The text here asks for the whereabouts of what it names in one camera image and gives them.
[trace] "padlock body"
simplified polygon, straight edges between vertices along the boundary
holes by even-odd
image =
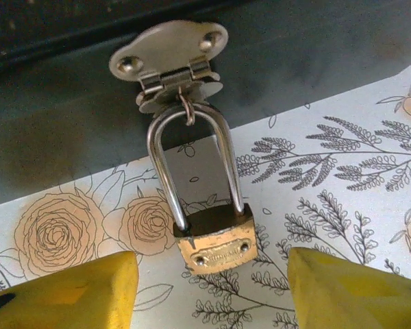
[[[194,275],[233,269],[258,255],[253,213],[236,216],[231,204],[201,210],[187,217],[189,234],[173,231],[186,267]]]

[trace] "padlock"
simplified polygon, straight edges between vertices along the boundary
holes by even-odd
[[[194,123],[198,116],[213,127],[232,199],[232,204],[200,210],[188,216],[179,201],[161,143],[165,126],[185,115],[188,122]],[[186,268],[194,275],[211,274],[253,260],[258,255],[253,213],[249,204],[242,200],[232,138],[223,115],[208,103],[182,99],[154,118],[147,134],[147,148],[174,216],[173,234]]]

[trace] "hinge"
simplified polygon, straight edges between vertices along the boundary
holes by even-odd
[[[222,89],[210,60],[228,41],[227,30],[216,23],[171,21],[143,32],[110,59],[119,79],[140,82],[136,103],[144,113],[161,111],[177,99],[180,88],[192,101],[203,101]]]

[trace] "metal ring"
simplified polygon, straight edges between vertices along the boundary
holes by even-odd
[[[195,108],[197,115],[207,120],[213,127],[225,172],[227,174],[233,207],[236,215],[241,216],[245,212],[245,206],[242,199],[242,192],[240,190],[236,157],[228,123],[223,115],[212,106],[199,103],[195,103],[192,106]],[[147,149],[154,168],[157,171],[164,193],[166,194],[166,199],[169,208],[172,210],[175,223],[182,232],[185,232],[189,229],[188,222],[182,205],[179,202],[177,189],[169,171],[162,147],[162,133],[164,128],[169,122],[183,115],[185,115],[184,108],[177,104],[168,108],[156,117],[151,122],[148,129]]]
[[[183,95],[181,86],[178,87],[178,97],[183,103],[183,107],[186,110],[187,121],[186,125],[194,125],[195,124],[195,109],[193,108],[192,102],[185,98]]]

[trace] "metal hasp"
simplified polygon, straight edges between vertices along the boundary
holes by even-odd
[[[194,274],[232,269],[258,255],[253,213],[242,200],[229,126],[223,115],[205,102],[223,87],[209,61],[227,41],[227,31],[219,24],[172,21],[143,32],[110,60],[116,77],[140,82],[142,92],[136,98],[140,111],[154,113],[147,149],[173,213],[178,248]],[[186,125],[194,125],[199,117],[213,127],[232,204],[185,215],[161,141],[168,123],[183,116]]]
[[[202,101],[223,85],[210,60],[227,45],[227,30],[216,23],[170,21],[144,31],[110,58],[112,74],[140,82],[136,103],[142,113],[160,112],[182,90],[191,101]]]

